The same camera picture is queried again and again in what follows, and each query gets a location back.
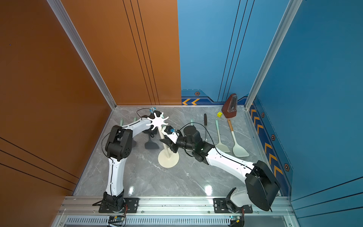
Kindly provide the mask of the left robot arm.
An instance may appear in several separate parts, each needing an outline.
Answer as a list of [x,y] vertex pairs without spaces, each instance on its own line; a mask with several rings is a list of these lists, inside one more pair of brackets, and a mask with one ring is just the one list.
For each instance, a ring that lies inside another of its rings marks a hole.
[[109,161],[108,183],[102,200],[94,204],[100,206],[99,213],[125,211],[127,203],[124,200],[123,177],[127,158],[132,151],[133,137],[144,131],[152,131],[152,126],[149,125],[151,120],[161,114],[154,110],[131,124],[112,127],[105,144],[105,155]]

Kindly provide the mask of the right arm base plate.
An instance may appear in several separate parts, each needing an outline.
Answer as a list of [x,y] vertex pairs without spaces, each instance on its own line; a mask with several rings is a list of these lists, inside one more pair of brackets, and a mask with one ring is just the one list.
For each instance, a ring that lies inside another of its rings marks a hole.
[[213,207],[215,213],[240,213],[240,214],[253,213],[251,205],[244,205],[243,207],[237,207],[229,199],[226,198],[213,198]]

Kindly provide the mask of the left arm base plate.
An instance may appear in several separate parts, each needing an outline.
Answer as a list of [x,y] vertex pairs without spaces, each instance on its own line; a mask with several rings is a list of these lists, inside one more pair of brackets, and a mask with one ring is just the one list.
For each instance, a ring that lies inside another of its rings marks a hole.
[[139,207],[139,198],[136,197],[128,197],[123,198],[116,202],[105,202],[102,201],[100,208],[98,210],[99,213],[136,213]]

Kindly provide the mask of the black handle metal utensil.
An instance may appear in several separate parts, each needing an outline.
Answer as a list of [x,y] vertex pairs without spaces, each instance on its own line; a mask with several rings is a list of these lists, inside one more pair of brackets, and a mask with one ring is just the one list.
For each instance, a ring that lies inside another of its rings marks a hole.
[[208,141],[207,125],[208,125],[207,114],[204,113],[205,141]]

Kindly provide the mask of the white utensil rack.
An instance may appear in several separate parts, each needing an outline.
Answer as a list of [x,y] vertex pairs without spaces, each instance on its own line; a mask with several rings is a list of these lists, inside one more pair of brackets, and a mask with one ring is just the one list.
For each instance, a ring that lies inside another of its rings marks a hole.
[[[151,121],[147,126],[152,126],[152,130],[155,128],[158,129],[158,133],[160,135],[160,139],[164,139],[165,136],[162,134],[162,128],[164,126],[169,125],[165,121],[169,118],[164,118],[164,113],[157,114],[155,111],[153,113],[154,117],[148,117],[147,119]],[[178,152],[173,153],[170,148],[163,144],[163,149],[160,151],[158,155],[158,162],[164,168],[172,168],[179,162],[180,155]]]

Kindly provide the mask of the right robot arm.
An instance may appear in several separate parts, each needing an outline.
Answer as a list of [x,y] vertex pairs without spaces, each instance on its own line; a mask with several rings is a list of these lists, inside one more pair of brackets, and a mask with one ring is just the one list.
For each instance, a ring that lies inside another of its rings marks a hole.
[[204,141],[195,126],[189,125],[183,131],[172,126],[161,130],[160,141],[174,153],[179,148],[190,150],[190,156],[200,163],[218,167],[244,182],[246,188],[233,188],[225,198],[230,212],[238,213],[245,205],[255,205],[263,211],[270,211],[279,190],[280,183],[265,162],[256,163],[239,160]]

